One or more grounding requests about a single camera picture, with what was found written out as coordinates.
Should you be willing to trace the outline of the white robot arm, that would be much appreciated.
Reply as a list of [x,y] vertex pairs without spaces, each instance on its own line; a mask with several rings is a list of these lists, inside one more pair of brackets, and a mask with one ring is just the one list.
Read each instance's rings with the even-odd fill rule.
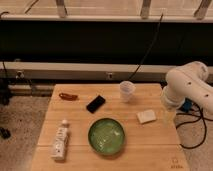
[[185,99],[190,99],[208,114],[213,114],[213,87],[206,83],[208,76],[208,67],[200,61],[170,69],[165,77],[167,85],[161,94],[166,110],[177,110]]

